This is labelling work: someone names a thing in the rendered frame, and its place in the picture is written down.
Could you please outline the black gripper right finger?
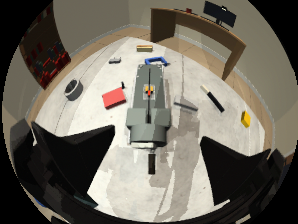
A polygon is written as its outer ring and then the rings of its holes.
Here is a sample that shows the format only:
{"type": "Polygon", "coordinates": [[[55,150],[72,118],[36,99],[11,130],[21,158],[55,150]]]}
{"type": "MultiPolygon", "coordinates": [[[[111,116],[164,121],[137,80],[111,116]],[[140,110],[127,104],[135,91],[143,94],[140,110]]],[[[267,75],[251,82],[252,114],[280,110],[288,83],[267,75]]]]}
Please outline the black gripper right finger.
{"type": "Polygon", "coordinates": [[[259,152],[258,155],[255,153],[247,157],[206,136],[202,136],[200,144],[214,205],[220,205],[223,201],[229,200],[231,193],[245,183],[247,177],[251,176],[258,164],[263,163],[271,152],[269,148],[267,151],[265,149],[262,153],[259,152]]]}

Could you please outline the red rectangular block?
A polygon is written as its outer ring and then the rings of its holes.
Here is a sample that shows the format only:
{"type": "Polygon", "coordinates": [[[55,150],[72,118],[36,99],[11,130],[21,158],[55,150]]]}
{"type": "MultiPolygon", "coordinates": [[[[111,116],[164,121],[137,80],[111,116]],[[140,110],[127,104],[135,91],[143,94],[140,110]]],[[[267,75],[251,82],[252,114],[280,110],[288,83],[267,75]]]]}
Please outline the red rectangular block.
{"type": "Polygon", "coordinates": [[[126,103],[122,88],[118,88],[116,91],[105,93],[105,95],[102,95],[102,97],[104,97],[104,107],[106,109],[126,103]]]}

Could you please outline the blue c-clamp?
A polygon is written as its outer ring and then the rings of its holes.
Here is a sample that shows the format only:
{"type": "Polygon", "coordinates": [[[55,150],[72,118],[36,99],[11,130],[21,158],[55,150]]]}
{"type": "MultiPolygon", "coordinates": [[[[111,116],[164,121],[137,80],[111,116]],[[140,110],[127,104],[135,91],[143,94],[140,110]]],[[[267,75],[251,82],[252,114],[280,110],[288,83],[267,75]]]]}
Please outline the blue c-clamp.
{"type": "Polygon", "coordinates": [[[170,61],[166,61],[165,59],[164,59],[164,57],[158,57],[158,56],[156,56],[156,57],[150,57],[150,59],[144,59],[145,60],[145,64],[150,64],[150,63],[154,63],[154,61],[162,61],[162,64],[164,64],[165,65],[165,67],[166,67],[166,65],[169,65],[170,64],[170,61]]]}

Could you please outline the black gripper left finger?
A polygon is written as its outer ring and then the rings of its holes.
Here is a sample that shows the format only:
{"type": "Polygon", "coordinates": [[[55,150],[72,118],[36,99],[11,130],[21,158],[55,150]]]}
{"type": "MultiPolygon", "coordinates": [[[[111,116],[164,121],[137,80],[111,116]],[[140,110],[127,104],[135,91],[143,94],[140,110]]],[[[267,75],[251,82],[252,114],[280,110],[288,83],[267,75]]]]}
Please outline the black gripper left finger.
{"type": "Polygon", "coordinates": [[[32,131],[37,143],[55,161],[65,180],[76,190],[78,196],[85,198],[94,175],[116,136],[114,125],[108,124],[77,135],[57,137],[32,121],[32,131]]]}

